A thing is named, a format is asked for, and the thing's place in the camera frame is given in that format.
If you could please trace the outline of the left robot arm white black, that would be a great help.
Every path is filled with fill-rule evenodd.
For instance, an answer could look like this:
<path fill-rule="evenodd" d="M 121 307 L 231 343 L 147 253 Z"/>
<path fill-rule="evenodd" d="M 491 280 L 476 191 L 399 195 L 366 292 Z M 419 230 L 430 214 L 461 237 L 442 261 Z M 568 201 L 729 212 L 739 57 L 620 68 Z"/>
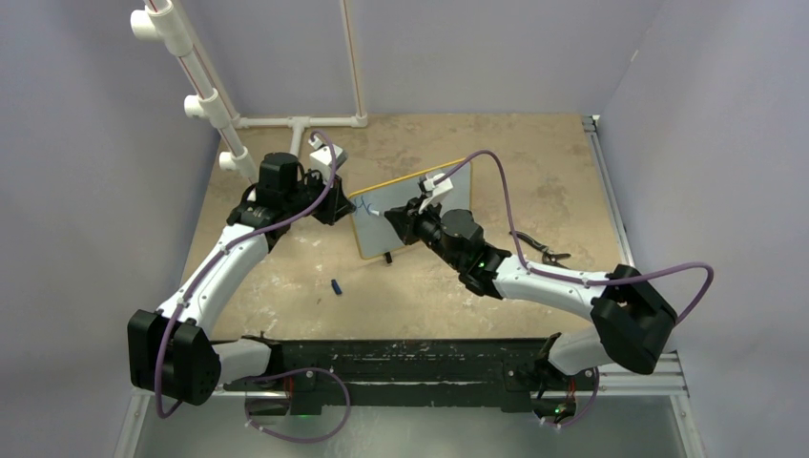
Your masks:
<path fill-rule="evenodd" d="M 127 324 L 133 386 L 193 406 L 215 389 L 248 378 L 259 389 L 281 384 L 284 364 L 257 338 L 213 343 L 210 335 L 224 307 L 248 274 L 273 250 L 291 225 L 306 217 L 333 225 L 354 212 L 339 169 L 347 160 L 337 146 L 321 146 L 310 167 L 289 153 L 270 153 L 228 215 L 217 244 L 192 276 L 150 312 Z"/>

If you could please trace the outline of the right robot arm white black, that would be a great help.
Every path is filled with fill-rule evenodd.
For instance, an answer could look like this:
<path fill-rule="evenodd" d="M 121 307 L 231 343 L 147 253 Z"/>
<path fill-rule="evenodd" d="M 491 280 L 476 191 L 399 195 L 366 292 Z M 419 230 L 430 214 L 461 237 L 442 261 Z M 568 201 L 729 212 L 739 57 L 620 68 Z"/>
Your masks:
<path fill-rule="evenodd" d="M 470 211 L 421 206 L 419 198 L 384 211 L 405 245 L 423 243 L 478 296 L 537 302 L 589 321 L 551 339 L 535 366 L 538 381 L 557 388 L 572 375 L 602 364 L 654 372 L 674 330 L 674 309 L 639 272 L 619 264 L 611 272 L 573 272 L 521 261 L 486 242 Z"/>

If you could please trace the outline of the yellow framed whiteboard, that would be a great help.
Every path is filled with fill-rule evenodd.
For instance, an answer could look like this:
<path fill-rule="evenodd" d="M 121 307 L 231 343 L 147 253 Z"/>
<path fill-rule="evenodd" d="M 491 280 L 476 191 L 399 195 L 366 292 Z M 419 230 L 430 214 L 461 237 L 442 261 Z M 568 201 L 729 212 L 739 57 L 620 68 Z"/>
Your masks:
<path fill-rule="evenodd" d="M 419 181 L 424 175 L 432 176 L 448 172 L 461 162 L 461 159 L 457 159 L 352 193 L 348 198 L 357 207 L 351 215 L 351 221 L 360 257 L 363 260 L 370 260 L 405 247 L 397 238 L 390 223 L 385 218 L 369 216 L 367 214 L 369 210 L 384 212 L 393 207 L 406 205 L 411 198 L 421 194 Z M 453 190 L 441 202 L 442 215 L 448 210 L 471 209 L 472 177 L 471 163 L 466 164 L 451 177 Z"/>

